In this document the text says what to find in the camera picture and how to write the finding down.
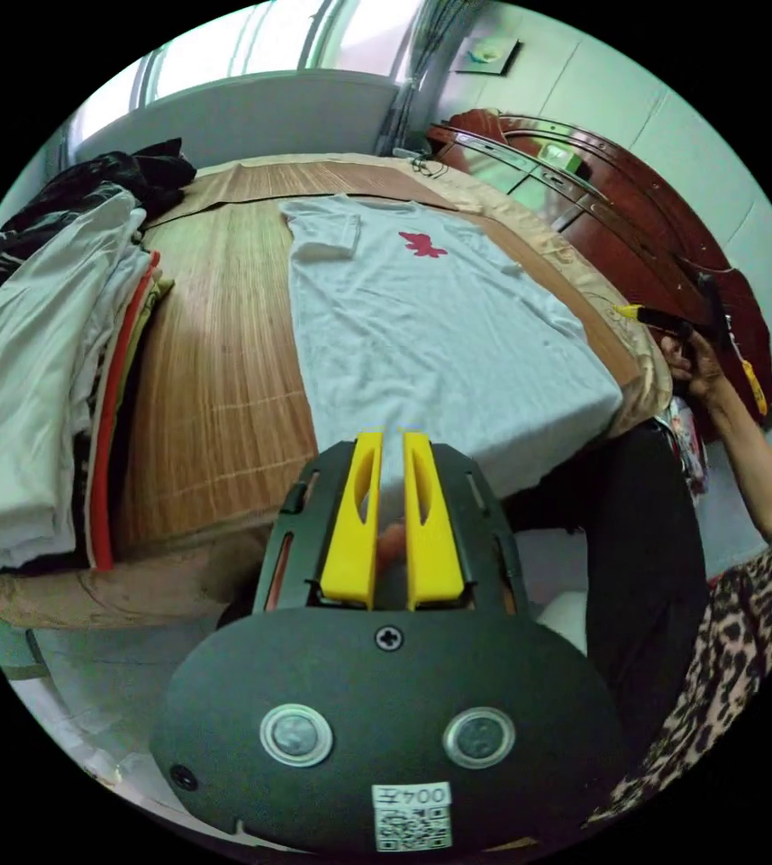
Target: bed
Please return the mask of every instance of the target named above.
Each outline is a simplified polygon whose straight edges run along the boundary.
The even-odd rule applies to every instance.
[[[287,489],[316,453],[287,290],[287,197],[414,200],[482,227],[585,326],[623,393],[609,435],[658,414],[667,365],[622,296],[538,216],[447,170],[355,154],[264,157],[200,169],[145,243],[176,284],[144,348],[115,567],[0,575],[0,617],[27,628],[120,628],[214,615],[253,578]]]

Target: wooden furniture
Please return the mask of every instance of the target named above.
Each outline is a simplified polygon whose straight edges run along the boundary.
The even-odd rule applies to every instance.
[[[697,214],[652,168],[624,148],[576,126],[540,117],[474,109],[428,131],[434,158],[484,180],[531,209],[562,234],[631,302],[711,323],[696,286],[700,272],[720,286],[731,328],[772,406],[769,332],[748,280],[726,259]],[[582,160],[572,174],[540,159],[548,142]],[[740,360],[721,356],[731,382],[757,421],[758,411]],[[704,437],[716,437],[699,411]]]

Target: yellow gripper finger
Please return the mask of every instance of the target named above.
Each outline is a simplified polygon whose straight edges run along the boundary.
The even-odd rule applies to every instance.
[[[755,397],[755,402],[758,405],[758,411],[762,417],[767,416],[767,398],[764,396],[764,389],[758,382],[758,376],[755,375],[755,370],[752,365],[745,359],[740,358],[740,363],[743,365],[743,372],[746,373],[746,378],[752,388],[752,395]]]
[[[464,591],[449,510],[431,442],[404,432],[407,608],[457,601]]]
[[[343,488],[329,552],[320,576],[320,590],[330,601],[374,605],[377,576],[379,479],[383,461],[382,431],[363,432],[356,439],[350,473]],[[361,507],[368,496],[368,512]]]

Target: qr code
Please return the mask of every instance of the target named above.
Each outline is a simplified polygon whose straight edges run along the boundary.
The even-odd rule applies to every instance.
[[[375,820],[379,852],[402,853],[451,846],[451,821],[447,807],[377,808]]]

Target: black jacket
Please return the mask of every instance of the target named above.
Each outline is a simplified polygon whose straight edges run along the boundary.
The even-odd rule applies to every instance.
[[[113,151],[74,165],[53,178],[0,231],[0,287],[66,226],[121,188],[130,191],[151,220],[183,198],[196,169],[181,156],[181,139],[132,155]]]

